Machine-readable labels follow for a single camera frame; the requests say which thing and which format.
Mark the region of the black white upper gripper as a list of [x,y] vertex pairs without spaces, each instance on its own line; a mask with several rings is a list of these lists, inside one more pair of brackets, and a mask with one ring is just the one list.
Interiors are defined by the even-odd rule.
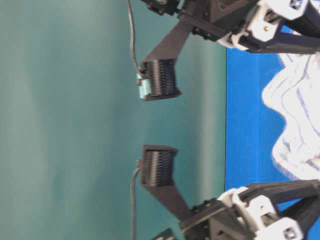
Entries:
[[258,54],[320,51],[320,13],[309,0],[147,0],[158,15],[177,14],[191,34]]

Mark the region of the black white lower gripper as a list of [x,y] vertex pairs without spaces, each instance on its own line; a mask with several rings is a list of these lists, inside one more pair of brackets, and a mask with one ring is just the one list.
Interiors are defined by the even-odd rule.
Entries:
[[190,209],[187,240],[306,240],[320,216],[320,181],[255,183]]

